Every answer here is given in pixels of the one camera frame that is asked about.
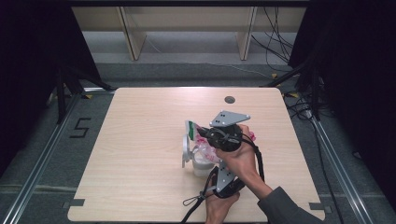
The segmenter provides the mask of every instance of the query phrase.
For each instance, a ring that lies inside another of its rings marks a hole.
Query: light wood surface
[[[235,98],[234,104],[224,101]],[[303,153],[278,89],[131,88],[118,89],[108,109],[75,199],[73,221],[179,222],[191,208],[182,202],[198,195],[205,178],[181,167],[184,122],[209,127],[221,109],[249,114],[243,123],[257,137],[265,178],[282,186],[303,209],[319,203]],[[266,216],[247,189],[231,208],[227,222],[263,222]],[[205,203],[190,222],[205,221]]]

